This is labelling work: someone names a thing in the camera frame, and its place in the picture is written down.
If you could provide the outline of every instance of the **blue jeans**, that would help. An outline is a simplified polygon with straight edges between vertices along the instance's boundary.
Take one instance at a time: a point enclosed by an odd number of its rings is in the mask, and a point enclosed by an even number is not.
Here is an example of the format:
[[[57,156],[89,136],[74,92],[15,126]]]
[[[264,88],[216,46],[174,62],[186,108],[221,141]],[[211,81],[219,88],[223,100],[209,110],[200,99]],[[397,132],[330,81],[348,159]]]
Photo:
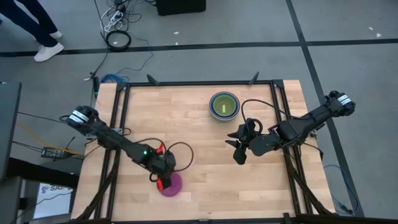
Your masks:
[[[0,0],[0,13],[32,34],[44,47],[54,47],[58,41],[50,34],[58,31],[50,16],[37,0],[18,0],[36,17],[39,24],[30,18],[14,0]]]

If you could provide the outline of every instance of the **black box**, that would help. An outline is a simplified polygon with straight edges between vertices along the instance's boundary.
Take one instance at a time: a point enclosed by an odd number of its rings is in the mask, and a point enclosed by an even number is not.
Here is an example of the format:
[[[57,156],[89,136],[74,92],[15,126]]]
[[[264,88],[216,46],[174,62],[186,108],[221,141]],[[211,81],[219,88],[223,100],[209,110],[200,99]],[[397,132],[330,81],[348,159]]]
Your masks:
[[[156,7],[160,16],[203,12],[206,10],[206,0],[156,0]]]

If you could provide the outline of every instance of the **concrete floor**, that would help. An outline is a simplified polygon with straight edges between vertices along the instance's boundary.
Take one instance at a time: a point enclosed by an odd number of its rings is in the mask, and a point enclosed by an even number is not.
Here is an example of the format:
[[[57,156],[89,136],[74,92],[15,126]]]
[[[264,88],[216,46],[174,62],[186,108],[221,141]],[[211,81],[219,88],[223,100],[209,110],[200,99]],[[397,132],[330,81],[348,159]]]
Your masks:
[[[66,49],[103,49],[95,5],[90,0],[40,0],[65,37]],[[293,0],[307,41],[371,40],[398,38],[398,2],[393,0]],[[208,0],[203,13],[159,17],[156,8],[140,4],[142,19],[130,26],[134,35],[152,46],[236,42],[297,42],[285,1]],[[101,12],[105,0],[98,0]],[[0,52],[35,50],[38,43],[7,19],[0,26]],[[134,41],[132,46],[145,46]],[[367,217],[397,218],[398,154],[393,142],[398,128],[394,117],[397,94],[398,44],[309,47],[323,91],[344,91],[357,102],[355,114],[335,119],[358,196]],[[137,68],[149,52],[112,53],[98,72],[102,77],[120,68]],[[90,104],[89,76],[104,54],[59,55],[44,63],[32,57],[0,58],[0,80],[22,82],[20,111],[57,119],[76,105]],[[130,82],[145,82],[146,74],[159,81],[298,79],[308,108],[319,105],[318,96],[300,47],[247,47],[230,49],[169,50],[154,52],[140,72],[123,72]],[[18,116],[49,143],[83,152],[84,139],[62,124]],[[40,146],[16,128],[15,141]],[[330,133],[318,133],[325,152],[324,165],[338,164]],[[34,151],[13,146],[12,157],[32,163],[49,162]],[[338,170],[326,170],[332,194],[351,207]]]

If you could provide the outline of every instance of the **yellow object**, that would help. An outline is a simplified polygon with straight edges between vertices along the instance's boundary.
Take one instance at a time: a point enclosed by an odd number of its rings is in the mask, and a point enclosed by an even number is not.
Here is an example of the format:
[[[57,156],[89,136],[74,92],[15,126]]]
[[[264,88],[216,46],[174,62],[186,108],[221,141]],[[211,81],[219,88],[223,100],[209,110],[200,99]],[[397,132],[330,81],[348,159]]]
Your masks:
[[[17,125],[18,125],[19,127],[23,128],[23,129],[25,129],[25,131],[27,131],[34,139],[36,139],[36,141],[42,143],[45,147],[51,147],[51,148],[53,148],[53,149],[59,149],[59,150],[65,151],[65,152],[72,153],[72,154],[74,154],[74,155],[84,156],[84,154],[83,154],[83,153],[80,153],[80,152],[75,152],[75,151],[71,151],[71,150],[68,150],[68,149],[64,149],[64,148],[61,148],[61,147],[58,147],[58,146],[52,146],[52,145],[50,145],[50,144],[47,144],[47,143],[45,143],[43,140],[41,140],[39,137],[37,137],[37,135],[35,135],[35,133],[33,133],[33,131],[31,131],[27,126],[24,126],[24,125],[21,124],[21,123],[17,123]]]

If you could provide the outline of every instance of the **wooden table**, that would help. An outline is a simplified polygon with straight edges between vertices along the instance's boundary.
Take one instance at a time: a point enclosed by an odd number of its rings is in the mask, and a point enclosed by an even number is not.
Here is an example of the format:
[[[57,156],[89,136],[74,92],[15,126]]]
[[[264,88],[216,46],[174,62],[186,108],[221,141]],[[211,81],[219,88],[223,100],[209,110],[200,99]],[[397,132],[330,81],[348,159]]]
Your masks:
[[[300,82],[285,80],[284,85],[291,114],[305,114],[307,107]],[[115,91],[116,84],[102,84],[96,102],[100,118],[108,124]],[[238,129],[243,120],[239,115],[230,122],[221,123],[211,116],[208,102],[219,91],[230,91],[241,102],[256,98],[272,103],[269,85],[131,88],[126,128],[132,129],[132,134],[127,138],[132,141],[159,138],[167,146],[184,141],[195,151],[195,158],[192,166],[180,173],[182,191],[175,197],[166,198],[161,196],[154,183],[149,182],[148,171],[131,162],[122,152],[112,221],[275,218],[282,217],[285,212],[294,217],[282,150],[268,152],[262,157],[248,151],[246,164],[237,165],[233,159],[234,149],[224,140],[228,139],[228,133]],[[123,96],[124,93],[119,101],[116,124],[119,124]],[[247,103],[245,115],[259,119],[264,129],[276,124],[274,109],[260,103]],[[314,138],[308,138],[307,143],[317,145]],[[149,144],[159,146],[155,141]],[[88,145],[86,153],[95,147],[95,142]],[[190,151],[184,146],[172,151],[177,169],[189,162]],[[72,218],[79,216],[93,199],[100,181],[103,157],[104,149],[100,148],[85,159]],[[334,212],[319,152],[303,145],[302,162],[308,186],[324,206]],[[301,208],[305,211],[298,185],[297,189]],[[103,200],[103,216],[108,195]]]

